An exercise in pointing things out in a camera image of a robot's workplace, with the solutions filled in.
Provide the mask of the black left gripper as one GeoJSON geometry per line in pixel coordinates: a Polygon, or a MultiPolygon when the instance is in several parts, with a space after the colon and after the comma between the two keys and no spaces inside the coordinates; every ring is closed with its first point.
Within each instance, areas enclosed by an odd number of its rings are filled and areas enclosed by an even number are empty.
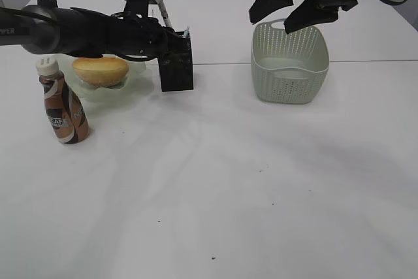
{"type": "Polygon", "coordinates": [[[149,61],[168,55],[189,55],[189,37],[157,18],[118,12],[109,17],[107,52],[130,61],[149,61]]]}

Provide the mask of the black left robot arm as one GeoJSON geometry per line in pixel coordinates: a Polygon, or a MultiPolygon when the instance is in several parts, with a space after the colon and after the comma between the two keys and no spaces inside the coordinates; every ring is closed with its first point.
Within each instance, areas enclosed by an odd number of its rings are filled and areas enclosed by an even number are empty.
{"type": "Polygon", "coordinates": [[[172,28],[163,0],[124,1],[124,9],[111,15],[60,8],[57,0],[38,0],[20,10],[3,7],[1,45],[20,45],[38,55],[191,63],[188,32],[172,28]]]}

